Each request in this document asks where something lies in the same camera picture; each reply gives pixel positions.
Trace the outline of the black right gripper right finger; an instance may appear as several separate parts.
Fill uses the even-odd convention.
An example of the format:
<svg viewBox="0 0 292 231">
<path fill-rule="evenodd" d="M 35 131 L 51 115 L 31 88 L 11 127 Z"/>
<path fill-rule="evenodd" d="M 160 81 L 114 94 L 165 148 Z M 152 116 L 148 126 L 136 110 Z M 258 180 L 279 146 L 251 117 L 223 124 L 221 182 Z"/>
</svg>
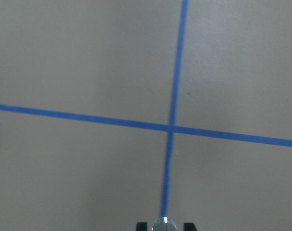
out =
<svg viewBox="0 0 292 231">
<path fill-rule="evenodd" d="M 197 231 L 197 227 L 194 223 L 185 222 L 183 225 L 183 231 Z"/>
</svg>

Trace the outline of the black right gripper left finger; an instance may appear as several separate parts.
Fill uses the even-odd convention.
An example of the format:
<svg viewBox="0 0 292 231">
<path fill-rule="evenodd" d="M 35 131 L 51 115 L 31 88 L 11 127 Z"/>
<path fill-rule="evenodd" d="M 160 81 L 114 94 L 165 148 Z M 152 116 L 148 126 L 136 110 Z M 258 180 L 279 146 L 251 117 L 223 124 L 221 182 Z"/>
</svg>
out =
<svg viewBox="0 0 292 231">
<path fill-rule="evenodd" d="M 137 222 L 135 226 L 135 231 L 147 231 L 148 223 L 147 222 Z"/>
</svg>

